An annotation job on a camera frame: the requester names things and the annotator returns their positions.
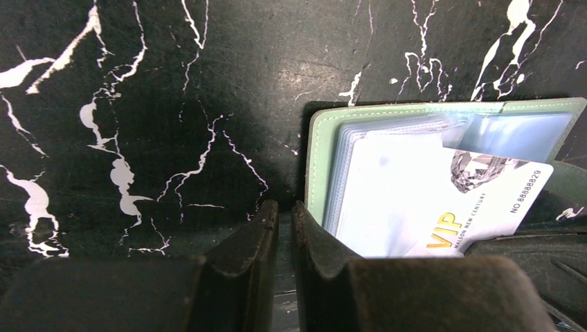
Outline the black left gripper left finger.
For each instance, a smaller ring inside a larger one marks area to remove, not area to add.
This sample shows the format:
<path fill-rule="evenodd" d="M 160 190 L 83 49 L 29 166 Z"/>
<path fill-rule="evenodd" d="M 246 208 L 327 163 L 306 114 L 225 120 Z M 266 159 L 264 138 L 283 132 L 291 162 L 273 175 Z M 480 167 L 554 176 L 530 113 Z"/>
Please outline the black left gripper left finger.
<path fill-rule="evenodd" d="M 47 259 L 1 299 L 2 331 L 269 331 L 278 204 L 203 255 Z"/>

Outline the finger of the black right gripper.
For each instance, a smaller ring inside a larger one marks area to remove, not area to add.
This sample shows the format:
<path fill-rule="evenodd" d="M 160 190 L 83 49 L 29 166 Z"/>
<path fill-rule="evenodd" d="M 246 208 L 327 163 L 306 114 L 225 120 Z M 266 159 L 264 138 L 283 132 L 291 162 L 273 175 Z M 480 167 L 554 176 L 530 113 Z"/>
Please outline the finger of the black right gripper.
<path fill-rule="evenodd" d="M 560 331 L 586 330 L 586 233 L 502 237 L 471 245 L 466 256 L 501 256 L 532 280 Z"/>

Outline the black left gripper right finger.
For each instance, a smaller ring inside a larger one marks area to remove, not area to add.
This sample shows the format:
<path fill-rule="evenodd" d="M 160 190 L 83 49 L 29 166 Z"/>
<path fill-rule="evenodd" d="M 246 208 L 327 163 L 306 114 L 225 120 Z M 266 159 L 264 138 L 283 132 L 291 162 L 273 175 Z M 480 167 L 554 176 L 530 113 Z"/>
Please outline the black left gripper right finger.
<path fill-rule="evenodd" d="M 366 259 L 291 212 L 302 331 L 553 331 L 529 277 L 504 257 Z"/>

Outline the mint green card holder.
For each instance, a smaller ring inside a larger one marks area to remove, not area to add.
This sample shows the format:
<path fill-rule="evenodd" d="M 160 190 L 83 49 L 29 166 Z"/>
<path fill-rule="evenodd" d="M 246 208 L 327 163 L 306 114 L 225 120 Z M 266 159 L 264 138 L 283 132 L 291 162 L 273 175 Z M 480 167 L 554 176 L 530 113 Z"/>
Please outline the mint green card holder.
<path fill-rule="evenodd" d="M 450 149 L 549 164 L 553 172 L 540 193 L 561 191 L 571 201 L 581 203 L 586 172 L 556 163 L 555 157 L 585 108 L 583 98 L 558 98 L 385 104 L 319 111 L 309 128 L 305 205 L 317 224 L 330 233 L 325 220 L 341 205 L 355 142 L 373 135 L 417 134 L 438 134 Z"/>

